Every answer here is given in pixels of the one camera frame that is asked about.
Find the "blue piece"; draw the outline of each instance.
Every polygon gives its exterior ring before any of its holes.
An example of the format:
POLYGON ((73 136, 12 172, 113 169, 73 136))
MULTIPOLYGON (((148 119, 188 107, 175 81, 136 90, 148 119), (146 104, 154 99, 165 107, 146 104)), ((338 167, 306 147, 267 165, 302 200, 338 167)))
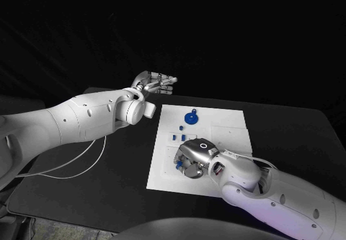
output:
POLYGON ((181 165, 182 165, 182 162, 178 161, 174 168, 178 170, 178 167, 179 167, 181 165))
POLYGON ((191 112, 188 112, 184 115, 184 122, 190 125, 195 124, 195 122, 198 121, 198 116, 195 115, 195 109, 191 109, 191 112))

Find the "black table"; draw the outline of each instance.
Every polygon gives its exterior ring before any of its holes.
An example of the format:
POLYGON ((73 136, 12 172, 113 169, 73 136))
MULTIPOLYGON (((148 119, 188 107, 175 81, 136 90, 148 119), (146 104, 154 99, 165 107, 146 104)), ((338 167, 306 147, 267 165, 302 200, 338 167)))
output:
MULTIPOLYGON (((109 89, 92 88, 100 92, 109 89)), ((15 189, 6 209, 12 214, 120 232, 164 218, 195 217, 229 221, 285 236, 220 198, 146 189, 161 105, 241 110, 252 155, 298 176, 346 201, 346 151, 324 114, 318 110, 174 95, 151 94, 152 119, 106 136, 102 157, 93 168, 70 179, 27 177, 15 189)), ((67 162, 90 142, 70 143, 40 154, 31 172, 67 162)), ((66 167, 48 173, 67 177, 94 162, 103 138, 66 167)))

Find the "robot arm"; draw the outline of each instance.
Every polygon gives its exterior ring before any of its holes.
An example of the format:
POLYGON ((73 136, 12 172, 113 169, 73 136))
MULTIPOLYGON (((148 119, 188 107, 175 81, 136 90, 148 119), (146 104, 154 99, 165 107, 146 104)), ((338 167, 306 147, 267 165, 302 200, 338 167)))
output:
POLYGON ((145 102, 143 95, 175 81, 143 71, 129 88, 81 94, 51 108, 0 116, 0 190, 45 150, 96 140, 135 125, 142 116, 151 118, 155 105, 145 102))
POLYGON ((301 178, 244 156, 218 152, 213 143, 185 141, 174 156, 177 169, 191 179, 207 175, 221 199, 298 240, 346 239, 346 203, 301 178))

